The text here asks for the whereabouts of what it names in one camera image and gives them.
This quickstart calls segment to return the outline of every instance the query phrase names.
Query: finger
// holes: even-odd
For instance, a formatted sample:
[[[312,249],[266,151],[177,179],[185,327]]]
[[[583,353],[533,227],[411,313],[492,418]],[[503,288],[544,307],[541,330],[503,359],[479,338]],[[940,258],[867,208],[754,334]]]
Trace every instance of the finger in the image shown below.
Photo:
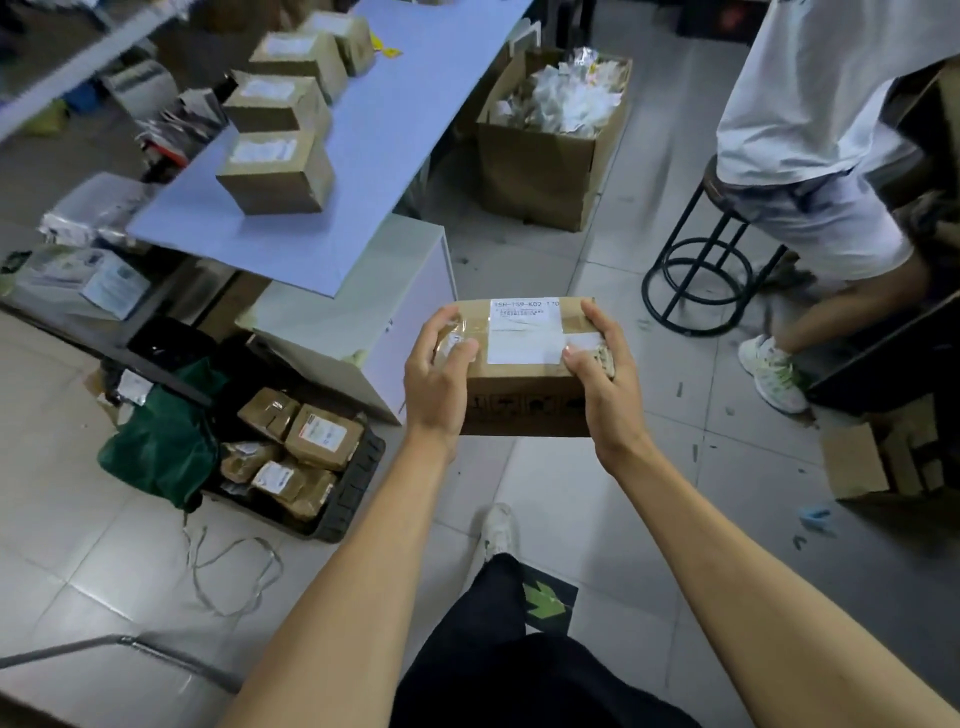
[[[480,351],[480,342],[476,339],[461,341],[450,352],[450,356],[446,358],[444,372],[449,374],[454,381],[465,381],[470,362],[476,358],[478,351]]]
[[[590,299],[582,299],[580,307],[584,314],[590,319],[590,322],[597,327],[597,330],[603,334],[607,342],[607,348],[613,354],[613,366],[616,370],[620,367],[629,367],[636,369],[634,355],[630,351],[630,345],[627,343],[627,337],[623,335],[623,328],[620,327],[614,319],[604,313],[596,303]]]
[[[579,347],[564,347],[564,364],[577,378],[584,383],[584,390],[589,394],[596,392],[600,387],[609,384],[607,373],[603,371],[600,362],[593,358],[593,353]]]
[[[440,332],[450,323],[450,319],[457,315],[458,310],[456,303],[449,303],[427,319],[423,328],[420,329],[420,335],[414,343],[413,350],[410,352],[409,361],[424,366],[430,365],[430,362],[433,361],[433,350],[437,346]]]

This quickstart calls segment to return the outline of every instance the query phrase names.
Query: black pants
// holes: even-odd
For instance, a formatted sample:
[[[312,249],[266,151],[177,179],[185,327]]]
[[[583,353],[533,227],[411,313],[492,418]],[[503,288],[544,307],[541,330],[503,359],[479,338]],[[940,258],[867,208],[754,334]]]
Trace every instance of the black pants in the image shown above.
[[[508,554],[493,557],[400,681],[391,728],[697,728],[683,711],[618,679],[573,639],[527,636],[525,609],[520,563]]]

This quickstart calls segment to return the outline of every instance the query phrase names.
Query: arrow floor sticker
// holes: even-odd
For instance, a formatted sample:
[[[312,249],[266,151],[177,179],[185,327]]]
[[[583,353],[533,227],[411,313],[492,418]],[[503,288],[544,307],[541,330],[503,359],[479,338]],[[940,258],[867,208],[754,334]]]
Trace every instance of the arrow floor sticker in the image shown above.
[[[522,566],[527,624],[541,632],[565,635],[570,628],[579,590],[556,576],[526,564]]]

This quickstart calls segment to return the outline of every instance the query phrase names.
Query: shorts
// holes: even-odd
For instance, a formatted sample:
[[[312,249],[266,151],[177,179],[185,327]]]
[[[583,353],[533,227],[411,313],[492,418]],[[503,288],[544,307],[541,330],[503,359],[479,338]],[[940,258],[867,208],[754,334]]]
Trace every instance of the shorts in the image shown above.
[[[899,268],[913,246],[856,171],[777,186],[723,186],[736,212],[797,253],[814,273],[842,280]]]

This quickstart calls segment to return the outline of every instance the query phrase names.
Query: hand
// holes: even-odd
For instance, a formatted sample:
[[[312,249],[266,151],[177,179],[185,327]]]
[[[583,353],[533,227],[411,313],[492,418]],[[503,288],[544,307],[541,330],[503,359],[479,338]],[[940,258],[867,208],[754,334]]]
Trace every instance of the hand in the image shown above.
[[[451,460],[467,413],[467,367],[480,349],[476,339],[466,339],[453,348],[442,368],[434,366],[437,339],[457,310],[456,303],[446,305],[423,325],[403,376],[408,438],[439,440]]]
[[[587,351],[566,347],[564,364],[584,384],[587,394],[587,427],[600,464],[614,478],[638,458],[656,451],[643,421],[643,398],[636,364],[623,329],[588,299],[581,301],[587,318],[604,335],[616,369],[613,380]]]

